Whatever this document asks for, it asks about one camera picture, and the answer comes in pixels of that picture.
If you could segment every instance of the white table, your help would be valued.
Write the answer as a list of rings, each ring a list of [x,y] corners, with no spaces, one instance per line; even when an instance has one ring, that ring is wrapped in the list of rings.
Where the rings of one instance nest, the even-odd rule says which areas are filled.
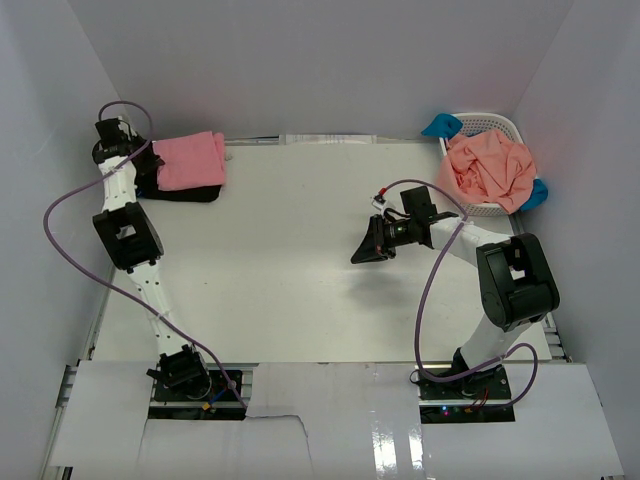
[[[228,150],[228,183],[212,204],[142,202],[165,246],[161,263],[171,316],[223,362],[413,361],[416,309],[437,252],[410,245],[392,261],[349,260],[375,213],[370,198],[396,179],[435,179],[437,146]],[[398,206],[402,189],[388,194]],[[433,197],[439,211],[455,210]],[[475,220],[512,233],[506,216]],[[133,291],[122,272],[115,283]],[[481,315],[475,269],[446,258],[427,301],[423,360],[451,360]],[[540,324],[521,340],[531,342],[542,360],[551,358]],[[143,309],[111,294],[94,359],[157,355]]]

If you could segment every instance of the purple cable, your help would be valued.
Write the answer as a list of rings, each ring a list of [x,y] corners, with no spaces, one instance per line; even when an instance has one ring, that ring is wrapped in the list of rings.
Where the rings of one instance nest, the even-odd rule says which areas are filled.
[[[46,212],[44,213],[44,218],[42,219],[42,223],[43,223],[43,226],[44,226],[44,233],[47,236],[47,238],[49,239],[49,242],[51,242],[51,245],[53,245],[53,248],[55,248],[58,251],[58,253],[60,255],[62,255],[62,257],[67,262],[69,262],[80,273],[84,274],[85,276],[87,276],[88,278],[93,280],[94,282],[97,282],[100,285],[103,285],[103,286],[109,288],[110,290],[113,290],[114,292],[117,292],[120,295],[122,295],[124,297],[127,297],[128,299],[136,302],[138,305],[144,307],[149,312],[151,312],[154,316],[159,318],[162,323],[164,323],[167,327],[169,327],[171,330],[173,330],[176,334],[178,334],[179,336],[184,338],[187,342],[192,343],[193,345],[199,347],[204,352],[208,353],[211,356],[211,358],[213,358],[213,360],[216,362],[216,365],[218,366],[218,368],[220,369],[220,373],[222,373],[222,376],[226,380],[227,386],[229,387],[229,389],[236,396],[236,398],[238,399],[238,402],[240,402],[240,405],[242,405],[242,407],[246,409],[247,408],[247,404],[244,402],[244,400],[242,400],[242,397],[238,393],[238,390],[236,390],[236,383],[233,380],[231,380],[231,378],[229,377],[229,374],[227,373],[227,371],[222,366],[222,363],[220,362],[220,360],[218,360],[218,357],[210,349],[208,349],[202,343],[198,342],[197,340],[195,340],[194,338],[190,337],[185,332],[180,330],[173,323],[171,323],[162,313],[160,313],[158,310],[153,308],[148,303],[144,302],[143,300],[140,300],[138,297],[136,297],[135,295],[130,294],[126,290],[123,290],[123,289],[121,289],[119,287],[116,287],[114,284],[112,284],[112,283],[110,283],[110,282],[108,282],[106,280],[103,280],[102,278],[98,277],[94,273],[92,273],[89,270],[87,270],[86,268],[84,268],[76,260],[74,260],[71,257],[71,255],[69,255],[65,251],[65,249],[58,243],[58,241],[54,238],[53,234],[51,233],[51,228],[49,226],[49,217],[51,216],[51,212],[53,212],[54,208],[56,208],[58,205],[60,205],[67,198],[72,197],[72,196],[74,196],[74,195],[76,195],[76,194],[78,194],[80,192],[83,192],[83,191],[87,190],[88,188],[93,187],[94,185],[102,183],[105,179],[107,179],[111,175],[113,175],[116,172],[116,170],[118,170],[120,167],[122,167],[126,163],[130,162],[131,160],[133,160],[137,155],[139,155],[151,143],[151,137],[153,136],[153,121],[151,119],[151,115],[149,115],[149,112],[147,112],[147,110],[144,107],[142,107],[141,105],[138,105],[135,102],[130,102],[130,101],[127,101],[127,100],[117,100],[115,102],[109,102],[109,103],[105,104],[100,109],[100,111],[98,112],[98,120],[102,120],[103,112],[107,108],[111,107],[112,105],[131,105],[132,107],[136,107],[140,111],[142,111],[142,113],[145,114],[145,116],[147,117],[147,120],[149,121],[149,138],[144,143],[144,145],[142,145],[135,152],[133,152],[131,155],[129,155],[127,158],[125,158],[122,162],[120,162],[118,165],[116,165],[114,167],[114,169],[111,170],[109,173],[107,173],[104,176],[98,178],[97,180],[94,180],[92,182],[87,183],[86,185],[83,185],[82,187],[78,187],[75,190],[70,191],[69,193],[65,193],[60,198],[56,199],[51,205],[49,205],[49,207],[47,208]]]
[[[418,370],[420,372],[420,375],[423,376],[424,378],[434,382],[434,383],[453,382],[453,381],[456,381],[456,380],[460,380],[461,378],[468,377],[469,375],[471,375],[473,373],[476,373],[476,372],[479,372],[480,370],[482,370],[484,368],[487,368],[487,367],[489,367],[491,365],[494,365],[496,363],[500,363],[505,358],[508,358],[511,355],[513,355],[513,353],[516,352],[517,350],[519,350],[520,348],[528,348],[531,351],[532,355],[533,355],[533,371],[531,372],[531,378],[529,379],[529,383],[524,388],[522,393],[520,395],[518,395],[516,398],[511,400],[509,403],[505,403],[503,405],[499,405],[498,406],[498,408],[510,407],[510,406],[514,405],[515,403],[519,402],[529,392],[529,390],[531,390],[531,387],[533,386],[533,382],[535,381],[536,375],[538,373],[538,354],[537,354],[535,348],[533,348],[533,346],[531,344],[529,344],[529,343],[518,343],[513,348],[509,349],[509,351],[503,356],[492,358],[490,360],[487,360],[486,362],[481,363],[480,365],[477,365],[477,366],[475,366],[473,368],[470,368],[469,370],[467,370],[465,372],[457,373],[455,375],[450,375],[448,377],[438,377],[436,375],[433,375],[426,368],[424,368],[424,365],[422,364],[422,359],[421,359],[421,356],[420,356],[420,329],[422,327],[422,316],[424,314],[425,304],[427,303],[427,297],[429,295],[429,291],[431,290],[431,286],[433,285],[433,281],[435,279],[435,276],[436,276],[436,273],[438,271],[438,268],[440,267],[440,264],[442,263],[442,260],[444,259],[445,255],[449,251],[449,248],[451,248],[451,245],[453,245],[453,242],[456,240],[456,237],[458,236],[458,234],[460,233],[460,231],[464,227],[464,222],[466,222],[467,218],[469,218],[469,214],[467,213],[465,208],[460,204],[460,202],[458,202],[455,198],[453,198],[449,193],[445,192],[442,188],[438,187],[437,185],[433,185],[433,184],[431,184],[429,182],[424,182],[422,180],[416,180],[416,179],[412,179],[412,178],[404,179],[404,180],[397,180],[397,181],[387,185],[387,187],[385,189],[383,189],[383,192],[386,192],[386,191],[390,190],[392,187],[395,187],[396,185],[400,185],[402,183],[417,183],[419,185],[424,185],[425,187],[433,188],[434,190],[440,192],[442,195],[447,197],[460,210],[460,212],[462,212],[462,221],[455,228],[455,230],[451,234],[451,237],[449,237],[449,240],[444,245],[444,247],[442,247],[442,250],[440,251],[440,254],[438,255],[438,258],[436,258],[436,261],[433,264],[433,268],[431,269],[431,272],[429,273],[429,278],[427,279],[427,284],[424,286],[424,290],[422,292],[422,297],[420,298],[420,304],[418,305],[418,313],[416,315],[416,329],[415,329],[415,334],[414,334],[414,338],[413,338],[413,350],[415,352],[416,364],[418,366]]]

